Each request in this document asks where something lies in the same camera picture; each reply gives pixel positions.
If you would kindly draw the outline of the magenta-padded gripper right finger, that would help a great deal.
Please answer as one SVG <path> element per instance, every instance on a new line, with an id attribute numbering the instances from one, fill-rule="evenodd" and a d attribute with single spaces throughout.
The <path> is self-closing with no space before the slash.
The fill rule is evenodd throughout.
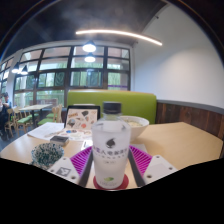
<path id="1" fill-rule="evenodd" d="M 151 156 L 134 146 L 129 147 L 128 159 L 138 187 L 143 187 L 177 171 L 161 155 Z"/>

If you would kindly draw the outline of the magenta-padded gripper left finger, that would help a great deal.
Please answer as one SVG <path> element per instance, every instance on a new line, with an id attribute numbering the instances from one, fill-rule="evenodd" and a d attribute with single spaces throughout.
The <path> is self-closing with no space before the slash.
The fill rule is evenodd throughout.
<path id="1" fill-rule="evenodd" d="M 81 187 L 85 187 L 89 179 L 92 162 L 92 147 L 88 147 L 71 158 L 60 158 L 48 169 L 48 172 Z"/>

